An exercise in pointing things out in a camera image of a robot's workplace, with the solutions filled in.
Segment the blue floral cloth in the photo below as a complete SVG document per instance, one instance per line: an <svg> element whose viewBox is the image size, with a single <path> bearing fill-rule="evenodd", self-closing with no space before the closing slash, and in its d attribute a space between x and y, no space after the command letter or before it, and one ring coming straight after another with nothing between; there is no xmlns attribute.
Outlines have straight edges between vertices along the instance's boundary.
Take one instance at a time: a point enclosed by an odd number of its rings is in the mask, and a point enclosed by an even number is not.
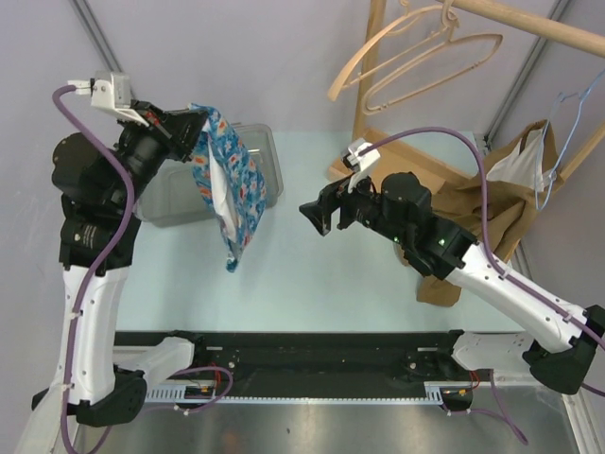
<svg viewBox="0 0 605 454"><path fill-rule="evenodd" d="M218 223L227 248L226 270L234 272L268 204L266 179L230 122L210 106L208 119L191 154L192 175Z"/></svg>

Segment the tan brown skirt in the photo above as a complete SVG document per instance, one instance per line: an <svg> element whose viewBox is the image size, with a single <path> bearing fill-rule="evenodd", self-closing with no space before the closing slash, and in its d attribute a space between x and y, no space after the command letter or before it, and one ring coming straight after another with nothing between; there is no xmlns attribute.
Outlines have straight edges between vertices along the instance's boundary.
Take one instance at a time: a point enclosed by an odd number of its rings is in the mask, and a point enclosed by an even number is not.
<svg viewBox="0 0 605 454"><path fill-rule="evenodd" d="M506 146L483 159L487 181L487 232L493 254L509 260L538 216L537 202L554 195L564 179L553 171L558 160L555 134L544 120L529 124ZM481 179L442 183L432 189L434 212L483 239Z"/></svg>

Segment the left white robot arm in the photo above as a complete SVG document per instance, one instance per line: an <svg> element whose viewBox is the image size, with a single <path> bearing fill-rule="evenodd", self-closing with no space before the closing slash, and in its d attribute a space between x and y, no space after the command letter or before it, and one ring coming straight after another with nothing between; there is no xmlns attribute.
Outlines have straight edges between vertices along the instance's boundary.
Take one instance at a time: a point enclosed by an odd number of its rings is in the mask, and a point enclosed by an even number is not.
<svg viewBox="0 0 605 454"><path fill-rule="evenodd" d="M160 166L186 161L208 118L203 110L163 111L136 101L142 122L121 121L107 148L61 106L77 128L55 148L52 183L61 192L64 222L59 261L65 285L65 325L59 379L65 411L94 428L131 422L149 390L178 371L196 378L209 366L197 337L175 331L136 359L114 363L117 309L141 222L133 208Z"/></svg>

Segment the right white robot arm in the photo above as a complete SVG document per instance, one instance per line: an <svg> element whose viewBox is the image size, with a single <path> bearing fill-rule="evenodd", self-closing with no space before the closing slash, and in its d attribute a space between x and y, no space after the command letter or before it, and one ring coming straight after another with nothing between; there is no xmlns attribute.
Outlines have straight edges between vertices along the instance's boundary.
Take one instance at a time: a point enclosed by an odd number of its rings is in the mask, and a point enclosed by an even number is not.
<svg viewBox="0 0 605 454"><path fill-rule="evenodd" d="M513 335L460 334L436 355L443 377L500 370L529 373L558 393L582 389L604 334L603 308L569 304L495 259L473 234L432 211L431 193L415 175L391 174L379 191L371 178L351 175L299 211L322 236L338 212L338 229L361 224L400 246L419 274L471 291L522 327Z"/></svg>

